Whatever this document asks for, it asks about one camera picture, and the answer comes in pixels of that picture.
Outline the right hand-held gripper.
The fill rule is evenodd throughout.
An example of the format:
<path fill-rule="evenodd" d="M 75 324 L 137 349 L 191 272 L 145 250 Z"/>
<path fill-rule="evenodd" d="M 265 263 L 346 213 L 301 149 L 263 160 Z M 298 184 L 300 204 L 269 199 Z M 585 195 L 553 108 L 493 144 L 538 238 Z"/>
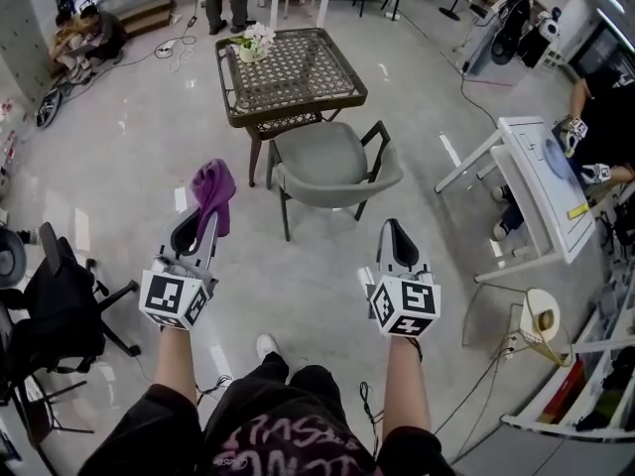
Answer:
<path fill-rule="evenodd" d="M 421 337 L 441 318 L 441 286 L 435 283 L 428 255 L 419 250 L 398 219 L 387 219 L 380 231 L 377 265 L 396 262 L 409 272 L 396 276 L 364 269 L 368 318 L 384 336 Z"/>

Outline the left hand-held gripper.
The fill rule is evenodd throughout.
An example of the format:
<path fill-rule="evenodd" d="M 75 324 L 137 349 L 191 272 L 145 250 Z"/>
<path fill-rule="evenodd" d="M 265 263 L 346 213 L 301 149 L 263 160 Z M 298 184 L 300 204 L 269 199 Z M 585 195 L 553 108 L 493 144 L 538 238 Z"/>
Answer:
<path fill-rule="evenodd" d="M 160 239 L 161 254 L 190 257 L 195 267 L 155 255 L 150 269 L 143 271 L 139 310 L 160 326 L 192 331 L 213 297 L 218 280 L 208 269 L 215 255 L 218 217 L 211 215 L 197 237 L 199 218 L 198 205 L 178 212 Z"/>

